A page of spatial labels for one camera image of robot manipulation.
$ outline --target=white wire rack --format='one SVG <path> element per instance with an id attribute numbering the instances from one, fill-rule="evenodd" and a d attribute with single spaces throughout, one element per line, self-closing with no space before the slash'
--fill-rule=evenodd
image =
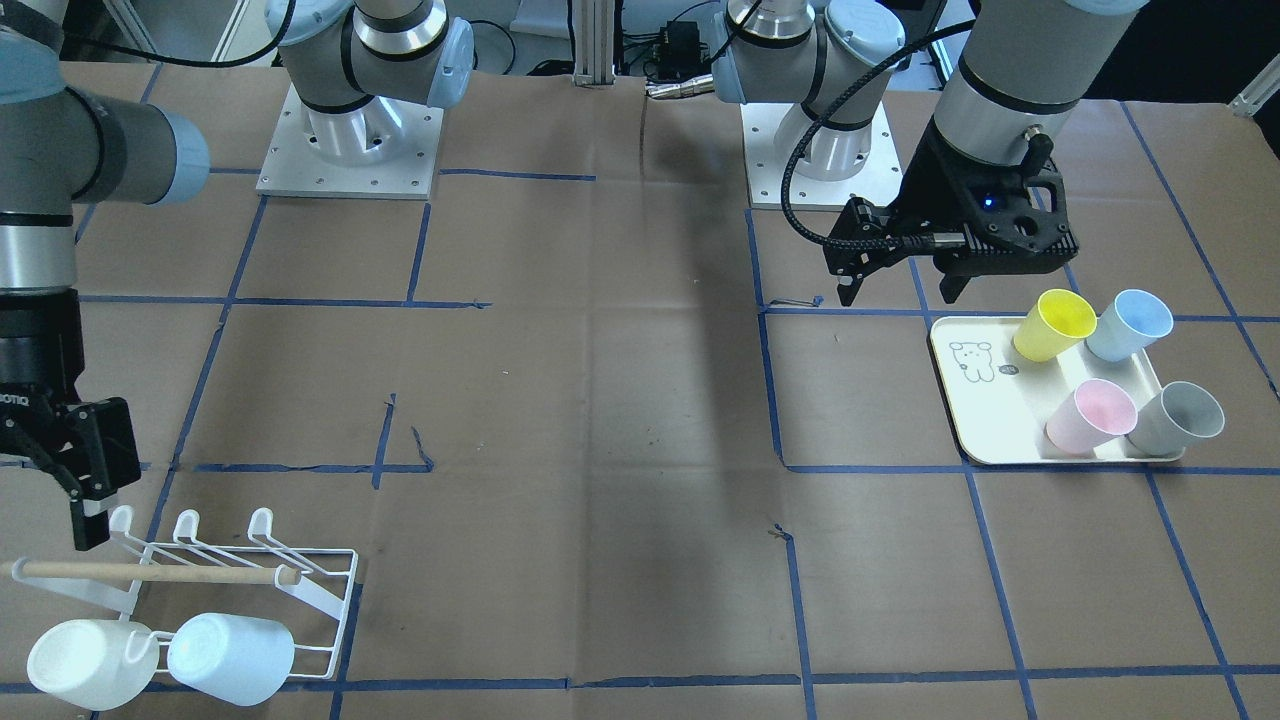
<path id="1" fill-rule="evenodd" d="M 351 598 L 356 587 L 356 568 L 360 556 L 355 550 L 348 548 L 302 548 L 284 544 L 271 534 L 273 520 L 274 515 L 270 509 L 259 507 L 253 511 L 246 533 L 251 546 L 209 544 L 198 539 L 200 512 L 195 510 L 183 510 L 178 515 L 173 542 L 147 542 L 134 536 L 132 533 L 133 509 L 128 505 L 122 505 L 111 512 L 110 527 L 111 541 L 138 557 L 141 565 L 275 568 L 276 578 L 273 585 L 278 591 L 324 612 L 337 623 L 332 643 L 294 646 L 300 651 L 326 653 L 329 661 L 325 673 L 291 673 L 289 678 L 330 679 L 337 673 L 338 659 L 342 656 L 342 642 L 351 612 Z M 334 562 L 334 565 L 339 565 L 340 569 L 325 569 L 316 562 L 321 557 L 339 559 L 340 562 Z M 120 620 L 131 620 L 133 616 L 142 580 L 133 580 L 125 591 L 100 580 L 82 578 L 33 578 L 23 574 L 22 566 L 24 564 L 26 560 L 14 562 L 12 570 L 14 580 L 114 610 L 120 614 Z M 297 584 L 287 584 L 280 580 L 280 573 L 287 568 L 296 568 L 301 573 L 302 577 Z M 321 587 L 315 579 L 340 582 L 342 592 L 335 594 Z M 157 630 L 151 633 L 151 637 L 161 646 L 166 646 L 173 633 Z M 168 670 L 160 669 L 160 671 L 166 673 Z"/>

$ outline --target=wooden dowel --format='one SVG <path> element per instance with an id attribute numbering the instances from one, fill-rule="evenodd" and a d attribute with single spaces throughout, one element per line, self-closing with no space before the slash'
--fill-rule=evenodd
<path id="1" fill-rule="evenodd" d="M 0 565 L 10 575 L 13 562 Z M 270 585 L 275 568 L 223 568 L 220 565 L 129 565 L 124 562 L 55 562 L 31 560 L 22 566 L 28 578 L 82 578 L 87 580 L 142 580 L 146 583 L 224 583 Z M 296 585 L 302 579 L 297 568 L 284 568 L 280 584 Z"/>

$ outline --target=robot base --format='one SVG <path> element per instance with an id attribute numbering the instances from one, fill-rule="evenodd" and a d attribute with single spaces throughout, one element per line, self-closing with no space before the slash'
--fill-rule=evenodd
<path id="1" fill-rule="evenodd" d="M 791 102 L 750 102 L 742 105 L 742 145 L 746 151 L 746 181 L 751 193 L 751 208 L 777 210 L 782 208 L 782 169 L 786 158 L 780 158 L 773 147 L 773 136 Z M 796 210 L 841 210 L 854 195 L 877 205 L 888 205 L 897 197 L 902 184 L 902 169 L 897 161 L 897 149 L 888 128 L 884 106 L 876 109 L 872 119 L 872 150 L 863 169 L 846 181 L 826 182 L 801 176 L 791 178 L 791 206 Z"/>
<path id="2" fill-rule="evenodd" d="M 369 165 L 338 165 L 312 147 L 306 113 L 292 87 L 257 178 L 260 195 L 430 200 L 444 110 L 389 100 L 404 119 L 394 155 Z"/>

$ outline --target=white mug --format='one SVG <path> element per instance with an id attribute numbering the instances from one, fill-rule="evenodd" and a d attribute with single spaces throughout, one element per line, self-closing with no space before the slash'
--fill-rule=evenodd
<path id="1" fill-rule="evenodd" d="M 275 620 L 205 612 L 169 643 L 174 680 L 233 705 L 265 702 L 293 670 L 293 634 Z"/>
<path id="2" fill-rule="evenodd" d="M 86 710 L 113 710 L 138 697 L 160 666 L 160 644 L 141 623 L 68 620 L 36 641 L 27 678 Z"/>

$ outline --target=tray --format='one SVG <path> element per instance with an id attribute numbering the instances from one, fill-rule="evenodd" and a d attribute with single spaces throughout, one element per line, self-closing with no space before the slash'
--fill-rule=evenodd
<path id="1" fill-rule="evenodd" d="M 1048 363 L 1014 350 L 1021 318 L 952 316 L 933 323 L 929 346 L 942 378 L 960 447 L 984 465 L 1170 462 L 1178 455 L 1147 455 L 1126 438 L 1088 455 L 1069 455 L 1044 436 L 1044 423 L 1075 386 L 1103 378 L 1123 387 L 1140 409 L 1162 387 L 1146 351 L 1121 363 L 1096 357 L 1084 343 Z"/>

